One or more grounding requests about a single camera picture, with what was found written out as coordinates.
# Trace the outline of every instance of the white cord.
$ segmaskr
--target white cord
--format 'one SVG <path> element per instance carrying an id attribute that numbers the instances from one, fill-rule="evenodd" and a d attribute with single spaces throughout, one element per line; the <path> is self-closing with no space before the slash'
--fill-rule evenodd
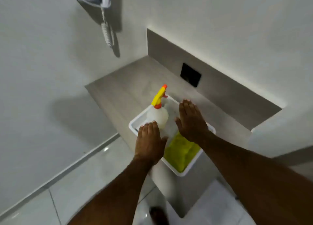
<path id="1" fill-rule="evenodd" d="M 82 0 L 83 2 L 94 6 L 94 7 L 100 7 L 101 12 L 102 12 L 102 18 L 103 18 L 103 23 L 101 23 L 101 29 L 102 29 L 102 33 L 105 39 L 105 42 L 107 43 L 107 45 L 111 48 L 113 48 L 114 46 L 114 31 L 113 28 L 111 27 L 111 25 L 109 25 L 109 23 L 107 22 L 106 18 L 105 18 L 105 14 L 104 14 L 104 9 L 103 7 L 101 7 L 101 5 L 96 5 L 93 4 L 91 2 L 88 2 L 86 0 Z"/>
<path id="2" fill-rule="evenodd" d="M 113 32 L 113 29 L 112 29 L 111 25 L 109 25 L 109 23 L 107 22 L 107 20 L 105 18 L 105 14 L 104 14 L 104 9 L 103 8 L 101 8 L 101 12 L 102 12 L 102 18 L 103 18 L 103 23 L 101 23 L 102 33 L 103 33 L 105 42 L 108 44 L 109 47 L 113 48 L 113 46 L 114 46 L 114 32 Z"/>

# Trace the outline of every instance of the spray bottle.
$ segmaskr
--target spray bottle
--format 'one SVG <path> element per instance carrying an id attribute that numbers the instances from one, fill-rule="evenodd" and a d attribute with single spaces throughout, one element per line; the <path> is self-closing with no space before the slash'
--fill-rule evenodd
<path id="1" fill-rule="evenodd" d="M 151 107 L 150 110 L 147 112 L 147 121 L 152 122 L 155 120 L 158 124 L 159 129 L 164 129 L 168 119 L 168 112 L 164 107 L 162 107 L 161 102 L 162 97 L 167 97 L 165 95 L 166 88 L 167 85 L 164 84 L 152 100 L 151 105 L 153 105 L 153 107 Z"/>

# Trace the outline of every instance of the vanity countertop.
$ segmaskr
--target vanity countertop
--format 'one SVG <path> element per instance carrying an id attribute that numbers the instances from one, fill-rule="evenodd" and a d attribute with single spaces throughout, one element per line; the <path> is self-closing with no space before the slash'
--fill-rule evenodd
<path id="1" fill-rule="evenodd" d="M 167 84 L 166 93 L 175 100 L 185 98 L 197 104 L 206 122 L 215 127 L 217 136 L 245 147 L 251 134 L 247 128 L 149 56 L 96 80 L 86 88 L 131 150 L 135 151 L 136 135 L 128 124 L 151 104 L 163 84 Z M 205 153 L 184 177 L 176 176 L 162 161 L 150 172 L 152 180 L 180 217 L 187 214 L 218 175 L 217 168 Z"/>

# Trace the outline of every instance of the finger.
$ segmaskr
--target finger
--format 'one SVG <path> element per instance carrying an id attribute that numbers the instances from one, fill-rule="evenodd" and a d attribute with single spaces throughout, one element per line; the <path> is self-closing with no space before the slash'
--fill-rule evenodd
<path id="1" fill-rule="evenodd" d="M 168 137 L 167 136 L 164 136 L 162 139 L 161 139 L 161 147 L 164 149 L 165 148 L 165 145 L 166 145 L 166 142 L 168 140 Z"/>
<path id="2" fill-rule="evenodd" d="M 140 126 L 140 128 L 138 130 L 138 138 L 142 137 L 142 129 L 143 129 L 143 126 Z"/>
<path id="3" fill-rule="evenodd" d="M 142 129 L 142 136 L 146 136 L 148 134 L 148 125 L 149 123 L 146 123 L 144 126 L 143 126 L 143 129 Z"/>
<path id="4" fill-rule="evenodd" d="M 153 134 L 153 124 L 149 123 L 148 124 L 148 135 L 151 135 L 151 134 Z"/>
<path id="5" fill-rule="evenodd" d="M 191 110 L 190 110 L 190 107 L 189 107 L 189 102 L 187 100 L 183 100 L 182 103 L 184 105 L 186 115 L 191 114 Z"/>
<path id="6" fill-rule="evenodd" d="M 184 104 L 182 102 L 179 104 L 179 115 L 180 117 L 183 117 L 186 115 Z"/>
<path id="7" fill-rule="evenodd" d="M 153 133 L 159 136 L 160 130 L 155 120 L 152 122 L 152 125 L 153 125 Z"/>
<path id="8" fill-rule="evenodd" d="M 177 128 L 178 128 L 179 132 L 181 132 L 181 130 L 182 130 L 182 122 L 181 122 L 181 120 L 178 117 L 175 117 L 175 123 L 177 125 Z"/>
<path id="9" fill-rule="evenodd" d="M 202 116 L 202 114 L 201 114 L 201 112 L 200 112 L 198 106 L 197 106 L 197 105 L 194 105 L 194 106 L 195 106 L 196 114 L 197 114 L 198 116 Z"/>
<path id="10" fill-rule="evenodd" d="M 188 101 L 188 105 L 189 105 L 189 108 L 191 110 L 192 113 L 195 113 L 196 110 L 195 110 L 195 106 L 194 104 L 192 103 L 192 101 Z"/>

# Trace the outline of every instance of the orange spray nozzle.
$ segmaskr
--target orange spray nozzle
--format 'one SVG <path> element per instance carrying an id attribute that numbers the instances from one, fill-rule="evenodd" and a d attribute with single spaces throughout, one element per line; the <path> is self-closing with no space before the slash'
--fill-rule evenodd
<path id="1" fill-rule="evenodd" d="M 161 99 L 162 97 L 167 97 L 165 95 L 166 88 L 167 85 L 164 84 L 162 88 L 159 90 L 159 92 L 155 95 L 154 99 L 152 100 L 151 105 L 153 105 L 155 109 L 160 109 L 162 107 Z"/>

